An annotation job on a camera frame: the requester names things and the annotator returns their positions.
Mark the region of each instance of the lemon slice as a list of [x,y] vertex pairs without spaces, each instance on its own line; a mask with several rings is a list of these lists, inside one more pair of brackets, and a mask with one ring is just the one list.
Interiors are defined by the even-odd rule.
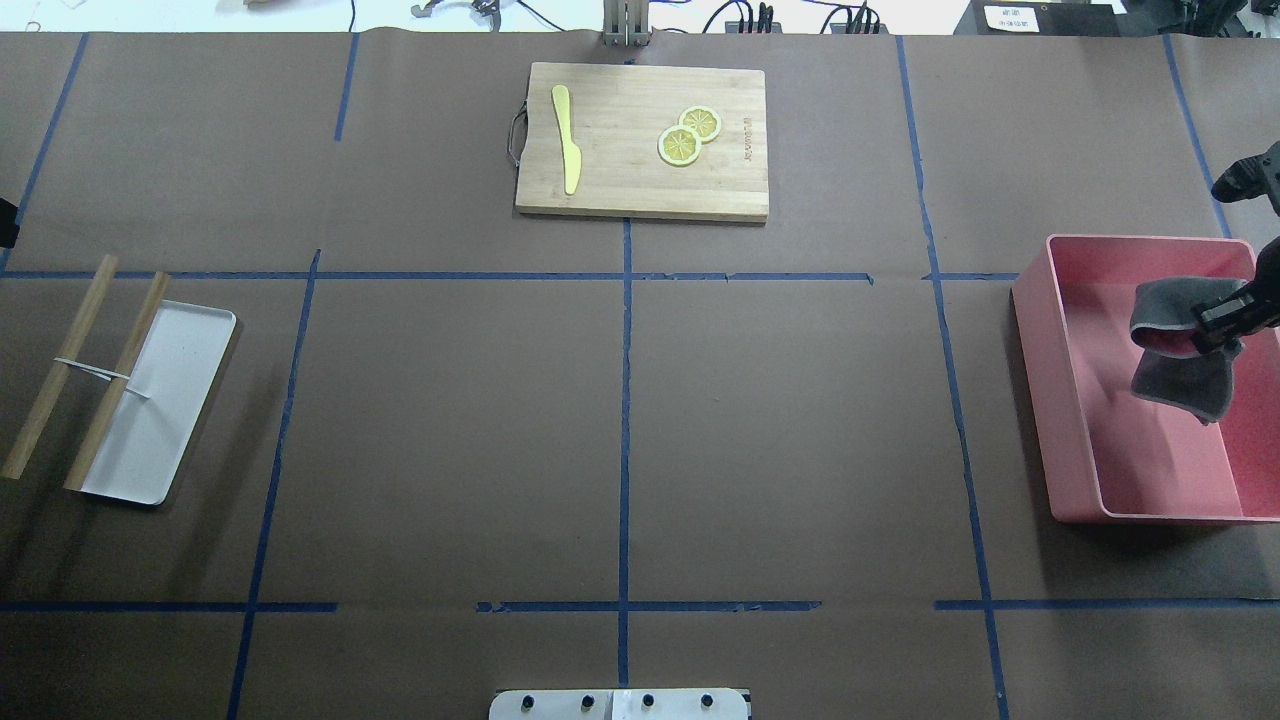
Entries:
[[698,159],[703,151],[703,141],[698,133],[685,126],[671,126],[658,136],[658,155],[667,164],[682,168]]
[[698,138],[703,142],[710,142],[719,136],[719,113],[705,105],[686,108],[685,111],[680,114],[680,124],[696,132]]

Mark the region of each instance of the pink bin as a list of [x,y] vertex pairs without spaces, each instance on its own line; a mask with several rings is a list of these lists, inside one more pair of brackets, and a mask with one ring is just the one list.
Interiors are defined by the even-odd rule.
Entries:
[[1280,520],[1280,340],[1263,331],[1235,360],[1226,418],[1138,400],[1129,340],[1138,283],[1253,277],[1234,240],[1052,236],[1014,284],[1053,516],[1062,523]]

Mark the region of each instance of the wooden cutting board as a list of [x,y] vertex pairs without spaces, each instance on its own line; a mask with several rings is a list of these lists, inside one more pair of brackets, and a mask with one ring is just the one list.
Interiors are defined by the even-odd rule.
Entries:
[[[568,87],[577,192],[564,160],[552,87]],[[521,213],[763,223],[769,217],[764,73],[713,68],[534,63],[529,135],[520,159]],[[692,164],[658,155],[658,136],[691,105],[719,113],[719,137]]]

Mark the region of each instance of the yellow knife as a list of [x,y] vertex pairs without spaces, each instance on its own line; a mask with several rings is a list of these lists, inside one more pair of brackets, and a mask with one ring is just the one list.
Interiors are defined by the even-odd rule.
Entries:
[[564,152],[564,195],[573,195],[582,176],[582,151],[573,145],[573,132],[570,128],[568,88],[563,85],[552,87],[552,104],[556,105],[556,122],[561,127],[561,149]]

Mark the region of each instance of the white tray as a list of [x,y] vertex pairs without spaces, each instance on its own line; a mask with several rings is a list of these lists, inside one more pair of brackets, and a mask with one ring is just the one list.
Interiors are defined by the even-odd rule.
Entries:
[[83,492],[160,505],[236,333],[236,314],[164,300]]

